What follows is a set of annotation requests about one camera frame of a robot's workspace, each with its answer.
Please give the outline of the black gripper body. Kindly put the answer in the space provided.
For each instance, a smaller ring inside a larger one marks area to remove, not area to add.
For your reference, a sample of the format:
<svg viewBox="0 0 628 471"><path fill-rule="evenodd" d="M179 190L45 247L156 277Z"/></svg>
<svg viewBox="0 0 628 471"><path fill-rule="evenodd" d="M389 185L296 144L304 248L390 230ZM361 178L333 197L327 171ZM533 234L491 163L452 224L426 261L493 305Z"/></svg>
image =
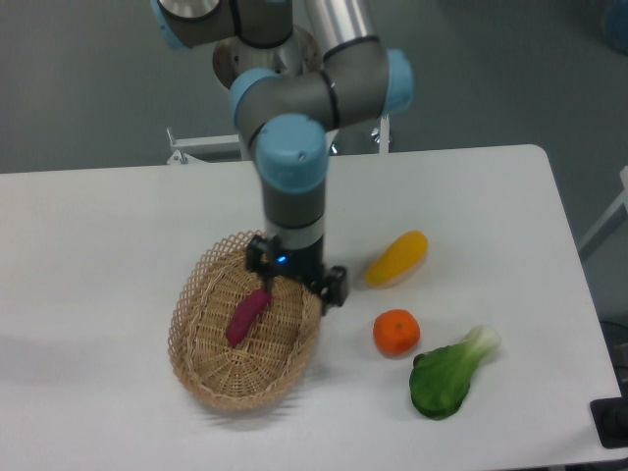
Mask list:
<svg viewBox="0 0 628 471"><path fill-rule="evenodd" d="M304 248L288 249L275 235L269 239L268 260L273 277L284 277L308 289L322 289L325 279L324 238Z"/></svg>

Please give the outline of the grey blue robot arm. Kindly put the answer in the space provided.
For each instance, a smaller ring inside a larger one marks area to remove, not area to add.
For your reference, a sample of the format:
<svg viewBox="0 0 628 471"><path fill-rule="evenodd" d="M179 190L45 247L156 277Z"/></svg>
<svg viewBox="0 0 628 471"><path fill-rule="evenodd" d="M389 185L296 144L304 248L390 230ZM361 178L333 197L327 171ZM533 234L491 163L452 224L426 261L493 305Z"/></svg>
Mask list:
<svg viewBox="0 0 628 471"><path fill-rule="evenodd" d="M232 121L257 170L266 220L266 234L246 248L246 269L264 289L284 277L324 307L342 306L347 272L323 261L327 135L405 110L414 95L409 61L382 46L364 1L307 3L319 67L298 74L262 61L294 39L289 1L155 1L151 7L174 48L233 39L252 52L251 59L233 57L229 85Z"/></svg>

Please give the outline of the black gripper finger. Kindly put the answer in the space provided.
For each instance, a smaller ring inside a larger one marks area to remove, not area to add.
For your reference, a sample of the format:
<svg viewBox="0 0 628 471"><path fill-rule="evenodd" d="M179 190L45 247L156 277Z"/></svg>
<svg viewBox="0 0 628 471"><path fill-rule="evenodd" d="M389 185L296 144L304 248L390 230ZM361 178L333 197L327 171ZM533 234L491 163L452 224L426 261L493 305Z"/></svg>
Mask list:
<svg viewBox="0 0 628 471"><path fill-rule="evenodd" d="M277 276L273 239L255 235L245 249L245 269L258 276L265 292L273 290Z"/></svg>
<svg viewBox="0 0 628 471"><path fill-rule="evenodd" d="M344 266L321 265L303 284L321 302L321 314L332 307L342 307L347 299L347 269Z"/></svg>

